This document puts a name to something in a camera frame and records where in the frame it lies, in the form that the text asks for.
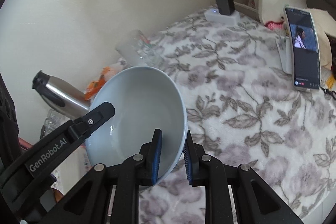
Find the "smartphone on stand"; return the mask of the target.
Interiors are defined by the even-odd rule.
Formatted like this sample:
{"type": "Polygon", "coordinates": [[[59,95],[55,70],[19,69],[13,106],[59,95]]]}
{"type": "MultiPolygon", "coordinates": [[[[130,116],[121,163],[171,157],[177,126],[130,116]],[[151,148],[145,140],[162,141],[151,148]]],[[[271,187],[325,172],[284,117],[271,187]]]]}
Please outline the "smartphone on stand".
{"type": "Polygon", "coordinates": [[[295,89],[312,92],[321,87],[321,66],[317,31],[310,12],[284,8],[284,41],[277,43],[283,71],[295,89]]]}

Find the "stainless steel thermos jug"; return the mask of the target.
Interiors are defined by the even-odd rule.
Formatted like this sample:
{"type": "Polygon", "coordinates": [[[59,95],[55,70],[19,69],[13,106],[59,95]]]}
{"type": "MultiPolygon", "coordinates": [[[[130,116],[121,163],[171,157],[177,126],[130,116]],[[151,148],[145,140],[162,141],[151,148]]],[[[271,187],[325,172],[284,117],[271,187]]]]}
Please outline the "stainless steel thermos jug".
{"type": "Polygon", "coordinates": [[[89,112],[91,103],[85,100],[85,94],[60,78],[39,71],[33,78],[32,88],[49,107],[70,119],[89,112]]]}

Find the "white bowl red emblem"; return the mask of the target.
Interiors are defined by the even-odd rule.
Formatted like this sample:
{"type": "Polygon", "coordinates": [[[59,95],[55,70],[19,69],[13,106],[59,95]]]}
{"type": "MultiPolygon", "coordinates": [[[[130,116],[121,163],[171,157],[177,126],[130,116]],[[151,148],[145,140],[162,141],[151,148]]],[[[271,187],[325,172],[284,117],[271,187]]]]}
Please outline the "white bowl red emblem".
{"type": "Polygon", "coordinates": [[[85,142],[91,165],[112,166],[139,153],[162,131],[158,182],[177,165],[185,145],[186,107],[175,82],[152,67],[132,67],[113,76],[98,92],[91,108],[111,103],[115,114],[85,142]]]}

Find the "left orange snack packet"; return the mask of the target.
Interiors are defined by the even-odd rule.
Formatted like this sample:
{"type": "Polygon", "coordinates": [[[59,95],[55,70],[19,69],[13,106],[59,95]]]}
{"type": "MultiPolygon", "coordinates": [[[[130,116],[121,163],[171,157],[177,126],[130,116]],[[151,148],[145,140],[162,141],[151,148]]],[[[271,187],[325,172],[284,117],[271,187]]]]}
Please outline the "left orange snack packet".
{"type": "Polygon", "coordinates": [[[87,86],[84,99],[86,101],[90,100],[95,96],[100,89],[109,81],[118,71],[112,67],[104,67],[100,73],[100,76],[97,80],[91,81],[87,86]]]}

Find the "glass cups in holder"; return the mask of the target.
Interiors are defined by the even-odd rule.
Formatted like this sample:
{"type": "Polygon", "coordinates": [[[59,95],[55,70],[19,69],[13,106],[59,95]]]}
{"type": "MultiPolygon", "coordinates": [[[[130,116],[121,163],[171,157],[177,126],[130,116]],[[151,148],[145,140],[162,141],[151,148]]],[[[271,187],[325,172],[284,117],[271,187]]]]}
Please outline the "glass cups in holder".
{"type": "Polygon", "coordinates": [[[68,117],[50,109],[41,128],[40,139],[43,139],[46,135],[60,127],[68,120],[68,117]]]}

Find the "clear glass pitcher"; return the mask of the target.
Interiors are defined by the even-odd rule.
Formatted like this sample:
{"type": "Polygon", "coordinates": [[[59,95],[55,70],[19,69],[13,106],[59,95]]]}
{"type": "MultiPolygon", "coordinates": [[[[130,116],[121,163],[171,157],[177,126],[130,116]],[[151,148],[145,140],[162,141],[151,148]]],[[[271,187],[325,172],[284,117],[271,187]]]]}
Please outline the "clear glass pitcher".
{"type": "Polygon", "coordinates": [[[159,68],[163,64],[161,55],[140,30],[128,32],[115,49],[133,67],[159,68]]]}

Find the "white power strip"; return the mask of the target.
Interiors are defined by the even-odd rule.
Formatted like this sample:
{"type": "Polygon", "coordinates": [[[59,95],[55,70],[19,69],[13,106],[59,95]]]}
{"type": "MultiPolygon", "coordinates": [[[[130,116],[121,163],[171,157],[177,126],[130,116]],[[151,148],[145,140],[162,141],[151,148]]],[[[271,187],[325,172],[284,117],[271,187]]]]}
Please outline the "white power strip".
{"type": "Polygon", "coordinates": [[[219,10],[217,8],[209,8],[204,12],[205,19],[208,22],[215,22],[215,23],[221,23],[226,24],[228,26],[235,26],[238,25],[240,22],[240,14],[238,11],[234,11],[231,15],[222,15],[219,13],[219,10]]]}

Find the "black power adapter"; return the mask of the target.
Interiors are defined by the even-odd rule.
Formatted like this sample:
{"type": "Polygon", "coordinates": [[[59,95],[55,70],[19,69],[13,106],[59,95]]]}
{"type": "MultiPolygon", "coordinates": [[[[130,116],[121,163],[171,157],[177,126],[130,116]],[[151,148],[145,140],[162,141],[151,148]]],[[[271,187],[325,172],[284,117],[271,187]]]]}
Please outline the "black power adapter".
{"type": "Polygon", "coordinates": [[[221,15],[232,15],[235,11],[234,0],[215,0],[221,15]]]}

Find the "floral tablecloth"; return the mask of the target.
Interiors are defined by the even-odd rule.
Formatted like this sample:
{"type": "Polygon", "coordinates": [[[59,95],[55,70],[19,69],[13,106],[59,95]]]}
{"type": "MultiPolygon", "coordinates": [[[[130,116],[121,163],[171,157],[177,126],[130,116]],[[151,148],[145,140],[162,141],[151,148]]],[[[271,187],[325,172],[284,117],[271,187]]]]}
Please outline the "floral tablecloth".
{"type": "Polygon", "coordinates": [[[292,87],[283,37],[242,16],[209,23],[203,10],[150,38],[183,96],[193,140],[224,164],[249,164],[304,223],[335,204],[335,100],[292,87]]]}

